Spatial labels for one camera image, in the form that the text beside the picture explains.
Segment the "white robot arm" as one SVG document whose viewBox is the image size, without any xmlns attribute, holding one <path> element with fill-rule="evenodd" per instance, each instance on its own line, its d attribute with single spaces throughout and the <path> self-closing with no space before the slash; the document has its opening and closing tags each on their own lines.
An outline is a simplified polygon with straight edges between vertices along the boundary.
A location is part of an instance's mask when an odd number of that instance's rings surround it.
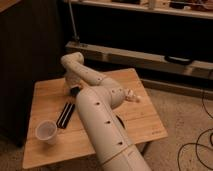
<svg viewBox="0 0 213 171">
<path fill-rule="evenodd" d="M 125 89 L 116 80 L 84 65 L 80 52 L 64 55 L 66 81 L 75 75 L 88 86 L 76 97 L 78 115 L 89 136 L 104 171 L 151 171 L 136 145 L 113 112 L 127 98 Z"/>
</svg>

